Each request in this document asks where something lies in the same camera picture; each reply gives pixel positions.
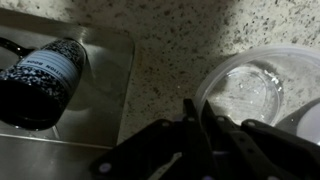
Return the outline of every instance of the white label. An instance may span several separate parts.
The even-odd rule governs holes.
[[[19,65],[34,67],[54,76],[64,86],[69,95],[77,87],[80,78],[71,60],[52,51],[34,51],[23,59]]]

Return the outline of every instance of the speckled countertop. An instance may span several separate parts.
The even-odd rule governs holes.
[[[1,0],[0,6],[129,34],[136,59],[119,140],[172,118],[206,75],[251,47],[297,43],[320,48],[317,0]]]

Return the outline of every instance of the granite countertop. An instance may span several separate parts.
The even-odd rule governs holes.
[[[129,34],[136,57],[119,141],[182,111],[201,81],[251,47],[297,43],[319,49],[316,0],[6,0],[0,7]]]

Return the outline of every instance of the clear plastic container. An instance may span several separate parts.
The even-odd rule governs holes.
[[[222,63],[202,82],[194,102],[199,115],[208,100],[215,114],[236,124],[256,119],[295,134],[299,120],[320,102],[319,96],[320,52],[269,45]]]

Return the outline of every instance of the stainless steel tray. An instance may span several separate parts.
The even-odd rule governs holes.
[[[59,171],[61,167],[83,169],[80,166],[116,144],[133,59],[133,41],[99,27],[66,24],[4,9],[0,9],[0,16],[0,37],[35,48],[57,38],[71,37],[85,47],[89,59],[79,87],[56,127],[35,132],[0,122],[0,179],[19,179],[7,177],[15,172],[14,166],[26,171],[29,176],[21,176],[25,179],[61,177],[36,176],[36,171],[44,167],[51,168],[47,173],[58,174],[66,173]],[[4,49],[0,49],[0,55],[0,68],[18,60]],[[66,154],[72,152],[77,156],[69,160]],[[27,167],[24,163],[33,164]],[[69,169],[68,174],[78,174],[77,167]]]

